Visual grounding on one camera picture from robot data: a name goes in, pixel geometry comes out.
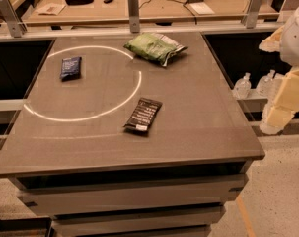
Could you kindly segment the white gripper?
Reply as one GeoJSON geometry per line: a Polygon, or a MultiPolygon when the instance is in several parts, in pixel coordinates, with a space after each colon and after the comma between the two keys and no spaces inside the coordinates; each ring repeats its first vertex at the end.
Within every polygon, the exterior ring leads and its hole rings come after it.
{"type": "Polygon", "coordinates": [[[282,61],[296,66],[273,81],[263,109],[260,130],[264,134],[274,135],[281,132],[299,112],[299,7],[284,27],[279,27],[259,44],[259,49],[280,52],[282,61]]]}

